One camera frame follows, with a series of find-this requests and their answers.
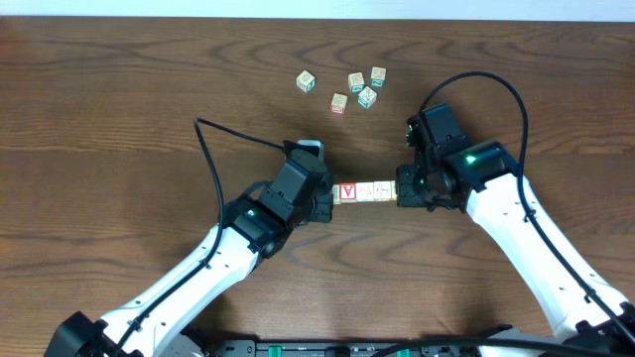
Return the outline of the yellow-edged wooden block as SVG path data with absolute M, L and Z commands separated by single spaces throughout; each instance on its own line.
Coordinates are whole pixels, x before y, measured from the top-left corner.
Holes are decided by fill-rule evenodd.
M 333 204 L 334 205 L 340 205 L 341 201 L 340 201 L 340 197 L 339 197 L 339 184 L 334 184 L 331 190 L 332 196 L 333 196 Z

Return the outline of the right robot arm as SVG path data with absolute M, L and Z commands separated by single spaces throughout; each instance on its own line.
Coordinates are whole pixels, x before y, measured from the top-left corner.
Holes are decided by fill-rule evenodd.
M 457 209 L 501 248 L 559 342 L 634 351 L 634 306 L 575 249 L 498 142 L 474 144 L 446 104 L 407 121 L 415 160 L 396 170 L 401 207 Z

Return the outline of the plain white wooden block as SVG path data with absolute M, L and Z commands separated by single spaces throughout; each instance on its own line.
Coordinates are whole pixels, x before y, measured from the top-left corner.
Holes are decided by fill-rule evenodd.
M 356 200 L 358 202 L 373 201 L 373 188 L 373 182 L 357 182 L 355 184 Z

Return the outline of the yellow-sided wooden block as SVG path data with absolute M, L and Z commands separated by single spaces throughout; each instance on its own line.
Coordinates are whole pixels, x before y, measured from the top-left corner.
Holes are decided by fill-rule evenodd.
M 390 181 L 373 182 L 373 200 L 388 201 L 392 199 L 392 183 Z

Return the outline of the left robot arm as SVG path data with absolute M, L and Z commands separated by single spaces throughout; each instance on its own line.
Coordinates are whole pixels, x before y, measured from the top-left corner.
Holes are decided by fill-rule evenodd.
M 284 150 L 277 177 L 226 203 L 218 223 L 186 258 L 96 321 L 75 312 L 57 328 L 46 355 L 159 356 L 213 300 L 278 253 L 299 226 L 329 222 L 332 176 L 323 143 L 288 142 Z

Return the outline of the red letter A block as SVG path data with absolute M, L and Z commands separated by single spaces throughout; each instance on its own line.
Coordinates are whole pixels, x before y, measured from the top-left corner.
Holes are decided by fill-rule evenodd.
M 339 185 L 339 199 L 341 202 L 356 202 L 357 201 L 357 193 L 356 193 L 356 183 L 341 183 Z

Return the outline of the wooden block brown drawing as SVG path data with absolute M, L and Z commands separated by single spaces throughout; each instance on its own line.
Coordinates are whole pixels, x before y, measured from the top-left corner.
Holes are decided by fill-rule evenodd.
M 397 194 L 397 185 L 396 185 L 396 181 L 395 180 L 391 180 L 391 199 L 392 200 L 397 200 L 398 194 Z

